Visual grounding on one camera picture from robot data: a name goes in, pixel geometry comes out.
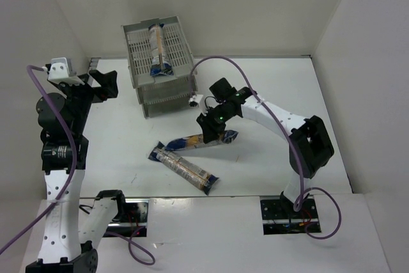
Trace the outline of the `blue orange spaghetti bag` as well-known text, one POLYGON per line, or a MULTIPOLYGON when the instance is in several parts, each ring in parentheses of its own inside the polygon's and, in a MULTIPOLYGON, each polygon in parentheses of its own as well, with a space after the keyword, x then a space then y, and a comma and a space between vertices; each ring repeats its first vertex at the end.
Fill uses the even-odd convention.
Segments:
POLYGON ((230 144, 238 137, 238 132, 235 130, 225 130, 220 133, 216 139, 208 143, 205 142, 204 136, 202 134, 196 134, 187 137, 181 137, 178 139, 173 139, 168 142, 164 149, 177 152, 177 151, 187 151, 193 150, 196 148, 207 148, 214 147, 218 145, 230 144))
POLYGON ((164 40, 164 24, 153 24, 148 28, 151 51, 150 76, 174 75, 167 47, 164 40))

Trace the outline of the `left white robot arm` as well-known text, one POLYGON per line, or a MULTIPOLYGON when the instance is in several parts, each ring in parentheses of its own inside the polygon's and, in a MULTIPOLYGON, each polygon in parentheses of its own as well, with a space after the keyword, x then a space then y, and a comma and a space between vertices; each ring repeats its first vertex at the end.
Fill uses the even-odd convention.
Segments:
POLYGON ((110 222, 124 212, 121 190, 100 191, 83 227, 79 226, 81 187, 86 172, 89 141, 83 131, 92 104, 118 96, 117 72, 90 70, 73 81, 54 81, 57 93, 37 101, 42 128, 42 170, 47 188, 47 208, 42 245, 26 272, 96 272, 97 247, 110 222))

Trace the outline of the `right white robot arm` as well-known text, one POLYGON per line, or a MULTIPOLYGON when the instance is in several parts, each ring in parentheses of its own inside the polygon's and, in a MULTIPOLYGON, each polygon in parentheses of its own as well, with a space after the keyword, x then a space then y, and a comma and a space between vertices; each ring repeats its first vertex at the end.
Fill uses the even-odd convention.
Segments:
POLYGON ((225 78, 211 87, 217 105, 207 106, 204 95, 192 93, 189 106, 198 107, 197 122, 203 140, 210 143, 221 134, 228 120, 235 116, 254 121, 288 142, 289 163, 295 172, 283 191, 283 196, 299 211, 312 179, 334 155, 334 147, 323 120, 318 116, 306 118, 286 111, 257 95, 249 87, 239 90, 225 78))

